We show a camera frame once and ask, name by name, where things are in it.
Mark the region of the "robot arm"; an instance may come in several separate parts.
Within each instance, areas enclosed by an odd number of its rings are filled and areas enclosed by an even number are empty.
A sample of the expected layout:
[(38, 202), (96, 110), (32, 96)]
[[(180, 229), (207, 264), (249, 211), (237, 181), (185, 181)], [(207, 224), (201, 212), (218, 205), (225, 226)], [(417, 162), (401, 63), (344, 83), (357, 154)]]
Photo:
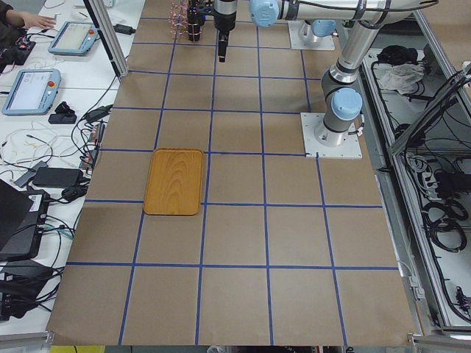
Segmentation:
[(348, 136), (354, 119), (360, 115), (363, 99), (354, 88), (358, 69), (386, 24), (398, 22), (407, 17), (419, 5), (418, 1), (326, 1), (329, 7), (344, 6), (350, 14), (339, 18), (351, 18), (355, 24), (347, 44), (328, 71), (322, 77), (326, 113), (314, 129), (316, 139), (324, 146), (338, 147)]
[(250, 1), (249, 15), (256, 26), (264, 28), (281, 20), (353, 21), (353, 31), (338, 58), (338, 64), (351, 71), (360, 65), (382, 26), (437, 4), (438, 1)]

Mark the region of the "person hand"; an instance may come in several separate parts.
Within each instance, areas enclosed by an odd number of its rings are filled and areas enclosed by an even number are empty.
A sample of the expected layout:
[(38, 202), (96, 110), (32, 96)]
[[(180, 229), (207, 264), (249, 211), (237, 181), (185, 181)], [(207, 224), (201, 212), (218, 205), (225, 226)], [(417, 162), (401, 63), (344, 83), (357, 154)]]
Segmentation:
[(24, 27), (27, 29), (32, 27), (37, 27), (40, 29), (52, 29), (56, 25), (55, 19), (47, 16), (22, 11), (20, 12), (20, 17), (24, 22)]

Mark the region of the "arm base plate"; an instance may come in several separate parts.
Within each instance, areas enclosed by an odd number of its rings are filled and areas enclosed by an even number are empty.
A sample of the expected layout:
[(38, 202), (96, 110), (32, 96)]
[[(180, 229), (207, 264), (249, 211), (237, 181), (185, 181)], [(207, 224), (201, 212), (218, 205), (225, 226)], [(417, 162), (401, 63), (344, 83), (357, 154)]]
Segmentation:
[(289, 21), (288, 31), (291, 49), (333, 51), (334, 20)]
[(324, 125), (324, 116), (324, 113), (300, 114), (305, 156), (360, 160), (363, 155), (353, 121), (346, 132), (332, 132)]

